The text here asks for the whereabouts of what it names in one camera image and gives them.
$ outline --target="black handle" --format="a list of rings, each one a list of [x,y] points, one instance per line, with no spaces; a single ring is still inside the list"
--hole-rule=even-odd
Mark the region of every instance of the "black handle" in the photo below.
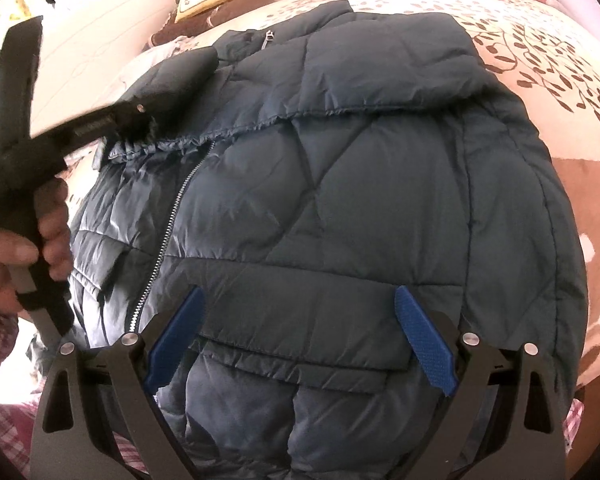
[[[2,208],[1,213],[1,228],[28,238],[42,253],[43,239],[38,232],[32,193],[14,192],[9,208]],[[42,256],[23,274],[12,272],[18,300],[31,314],[45,345],[53,345],[74,324],[74,313],[68,304],[69,284],[67,280],[51,279],[49,265]]]

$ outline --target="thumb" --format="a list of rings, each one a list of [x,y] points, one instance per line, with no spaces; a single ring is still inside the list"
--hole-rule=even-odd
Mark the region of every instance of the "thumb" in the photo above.
[[[32,265],[40,256],[38,248],[26,238],[0,229],[0,264]]]

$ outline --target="hand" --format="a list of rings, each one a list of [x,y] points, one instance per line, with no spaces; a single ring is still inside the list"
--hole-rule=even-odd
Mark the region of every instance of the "hand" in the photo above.
[[[66,182],[56,178],[37,190],[34,196],[38,230],[45,241],[42,257],[50,266],[49,275],[57,282],[67,279],[74,268],[67,225],[69,209],[64,202],[67,195]],[[35,244],[0,229],[0,314],[17,314],[22,310],[6,266],[30,266],[39,257]]]

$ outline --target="dark puffer jacket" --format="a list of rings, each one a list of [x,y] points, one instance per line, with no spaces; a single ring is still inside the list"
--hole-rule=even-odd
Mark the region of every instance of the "dark puffer jacket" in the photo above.
[[[382,478],[440,398],[394,316],[407,285],[552,362],[562,414],[587,319],[569,200],[522,101],[446,14],[333,2],[169,59],[171,126],[109,143],[74,229],[92,347],[193,286],[206,321],[165,416],[208,478]]]

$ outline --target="zipper pull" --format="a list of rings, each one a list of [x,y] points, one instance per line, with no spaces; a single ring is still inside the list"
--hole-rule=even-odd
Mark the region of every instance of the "zipper pull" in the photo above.
[[[267,31],[267,35],[264,37],[264,41],[262,42],[262,47],[260,48],[260,50],[264,50],[265,47],[267,46],[267,44],[269,43],[269,41],[273,41],[273,31],[272,30]]]

